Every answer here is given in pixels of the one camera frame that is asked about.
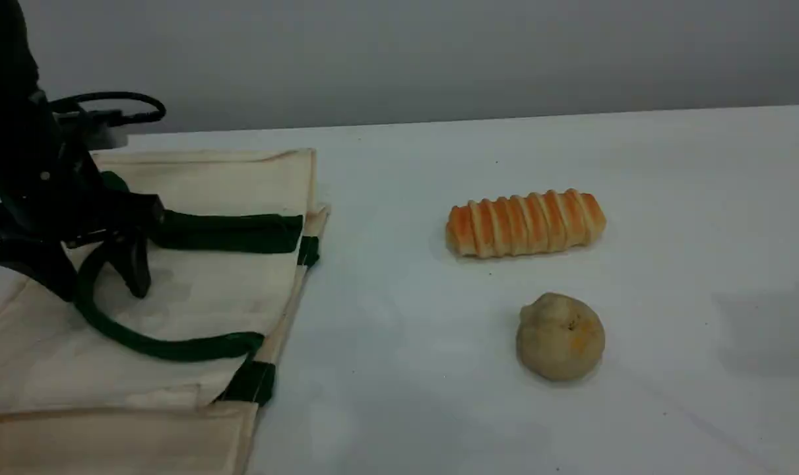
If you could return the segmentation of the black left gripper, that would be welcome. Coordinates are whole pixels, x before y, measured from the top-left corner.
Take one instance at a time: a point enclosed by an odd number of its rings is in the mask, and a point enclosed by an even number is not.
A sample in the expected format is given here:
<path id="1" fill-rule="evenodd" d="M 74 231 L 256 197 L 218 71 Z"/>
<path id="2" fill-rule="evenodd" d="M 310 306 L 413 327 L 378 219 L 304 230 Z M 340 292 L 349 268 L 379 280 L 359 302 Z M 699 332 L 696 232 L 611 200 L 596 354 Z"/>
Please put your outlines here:
<path id="1" fill-rule="evenodd" d="M 157 225 L 164 205 L 158 195 L 130 192 L 101 174 L 89 145 L 103 129 L 0 127 L 0 265 L 63 301 L 73 301 L 77 271 L 60 243 L 117 232 L 106 240 L 106 261 L 135 298 L 145 298 L 152 283 L 148 238 L 132 229 Z"/>

